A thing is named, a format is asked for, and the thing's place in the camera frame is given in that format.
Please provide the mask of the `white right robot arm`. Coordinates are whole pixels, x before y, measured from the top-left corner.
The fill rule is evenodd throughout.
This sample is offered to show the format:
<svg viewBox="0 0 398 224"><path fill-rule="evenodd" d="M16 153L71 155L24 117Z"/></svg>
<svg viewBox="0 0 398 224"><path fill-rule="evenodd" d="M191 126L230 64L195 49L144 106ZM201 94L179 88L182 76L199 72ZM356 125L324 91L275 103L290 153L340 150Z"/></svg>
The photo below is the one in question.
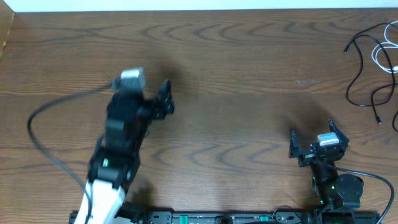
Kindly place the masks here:
<svg viewBox="0 0 398 224"><path fill-rule="evenodd" d="M348 148L349 139L328 121L330 131L317 136L307 150L301 150L294 130L290 130L289 158L298 159L300 167L312 170L312 187L321 205L300 218L302 223L354 223L354 211L360 207L363 180L353 174L339 174L335 162Z"/></svg>

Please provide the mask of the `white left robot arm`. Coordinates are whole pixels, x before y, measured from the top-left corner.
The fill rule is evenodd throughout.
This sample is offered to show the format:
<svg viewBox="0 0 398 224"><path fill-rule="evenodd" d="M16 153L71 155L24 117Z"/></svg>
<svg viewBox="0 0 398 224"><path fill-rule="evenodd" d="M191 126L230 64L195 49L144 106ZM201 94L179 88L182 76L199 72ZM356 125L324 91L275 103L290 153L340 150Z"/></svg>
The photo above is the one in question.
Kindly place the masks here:
<svg viewBox="0 0 398 224"><path fill-rule="evenodd" d="M119 81L107 105L105 133L90 159L85 195L75 223L111 223L124 204L140 166L139 150L154 120L174 113L170 80L145 98L131 81Z"/></svg>

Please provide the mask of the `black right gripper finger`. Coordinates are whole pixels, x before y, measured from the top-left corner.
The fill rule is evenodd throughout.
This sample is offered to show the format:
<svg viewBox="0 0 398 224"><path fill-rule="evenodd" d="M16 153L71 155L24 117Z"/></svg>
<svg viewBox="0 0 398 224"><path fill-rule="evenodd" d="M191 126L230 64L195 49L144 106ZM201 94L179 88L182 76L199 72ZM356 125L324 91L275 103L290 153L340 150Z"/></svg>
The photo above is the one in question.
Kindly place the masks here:
<svg viewBox="0 0 398 224"><path fill-rule="evenodd" d="M331 132L335 133L341 144L348 144L349 139L337 128L336 124L332 119L328 120L329 129Z"/></svg>
<svg viewBox="0 0 398 224"><path fill-rule="evenodd" d="M300 155L300 148L293 129L290 129L289 158L297 158Z"/></svg>

